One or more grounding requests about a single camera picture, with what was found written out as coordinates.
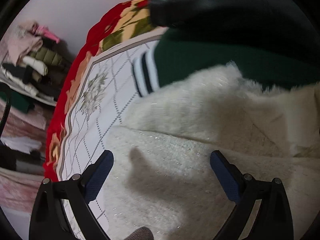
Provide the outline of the white fluffy sweater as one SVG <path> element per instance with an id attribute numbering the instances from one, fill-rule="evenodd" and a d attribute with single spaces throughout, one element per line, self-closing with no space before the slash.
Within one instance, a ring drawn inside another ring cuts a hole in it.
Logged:
<path id="1" fill-rule="evenodd" d="M 283 181 L 295 239 L 319 212 L 319 84 L 261 92 L 233 64 L 205 69 L 134 102 L 106 143 L 111 239 L 142 226 L 155 239 L 212 239 L 234 206 L 210 167 L 214 150 Z"/>

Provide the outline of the stack of folded clothes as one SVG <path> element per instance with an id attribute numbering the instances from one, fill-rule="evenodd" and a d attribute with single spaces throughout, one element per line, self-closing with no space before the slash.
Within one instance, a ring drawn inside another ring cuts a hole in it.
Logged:
<path id="1" fill-rule="evenodd" d="M 35 20 L 25 21 L 4 37 L 1 81 L 13 91 L 56 106 L 71 61 L 63 40 Z"/>

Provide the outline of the pink patterned cloth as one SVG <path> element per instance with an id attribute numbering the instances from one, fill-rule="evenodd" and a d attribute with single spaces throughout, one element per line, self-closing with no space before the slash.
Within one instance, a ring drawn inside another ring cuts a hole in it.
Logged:
<path id="1" fill-rule="evenodd" d="M 52 113 L 40 106 L 28 113 L 11 107 L 1 137 L 29 137 L 42 146 L 26 154 L 1 142 L 1 205 L 31 213 L 43 180 L 46 132 L 51 117 Z"/>

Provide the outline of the white plastic bag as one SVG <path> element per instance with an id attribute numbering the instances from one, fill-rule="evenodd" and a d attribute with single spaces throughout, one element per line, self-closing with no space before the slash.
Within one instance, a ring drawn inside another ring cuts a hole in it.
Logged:
<path id="1" fill-rule="evenodd" d="M 30 154 L 32 151 L 38 151 L 42 146 L 40 141 L 29 137 L 1 137 L 1 142 L 12 150 L 26 154 Z"/>

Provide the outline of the red floral bed blanket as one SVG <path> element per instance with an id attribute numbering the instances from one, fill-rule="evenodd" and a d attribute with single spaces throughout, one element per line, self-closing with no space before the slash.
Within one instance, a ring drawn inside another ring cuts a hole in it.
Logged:
<path id="1" fill-rule="evenodd" d="M 64 82 L 47 133 L 44 174 L 52 181 L 82 173 L 106 149 L 113 126 L 123 122 L 129 106 L 147 94 L 144 68 L 133 62 L 144 57 L 158 89 L 188 77 L 192 65 L 153 53 L 156 41 L 127 46 L 156 26 L 150 20 L 150 0 L 130 0 L 110 9 L 88 32 Z"/>

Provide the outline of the dark green striped-cuff sweater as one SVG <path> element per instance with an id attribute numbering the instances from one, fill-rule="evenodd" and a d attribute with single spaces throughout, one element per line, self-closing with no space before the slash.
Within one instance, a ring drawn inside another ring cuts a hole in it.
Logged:
<path id="1" fill-rule="evenodd" d="M 132 61 L 131 70 L 139 96 L 218 64 L 236 64 L 242 76 L 262 85 L 291 89 L 319 82 L 315 61 L 295 55 L 284 57 L 260 49 L 189 41 L 168 29 L 153 47 Z"/>

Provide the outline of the black jacket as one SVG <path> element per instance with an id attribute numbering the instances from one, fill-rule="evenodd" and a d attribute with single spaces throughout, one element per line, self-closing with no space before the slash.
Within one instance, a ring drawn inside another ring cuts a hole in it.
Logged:
<path id="1" fill-rule="evenodd" d="M 265 50 L 309 50 L 319 37 L 308 0 L 150 0 L 152 23 Z"/>

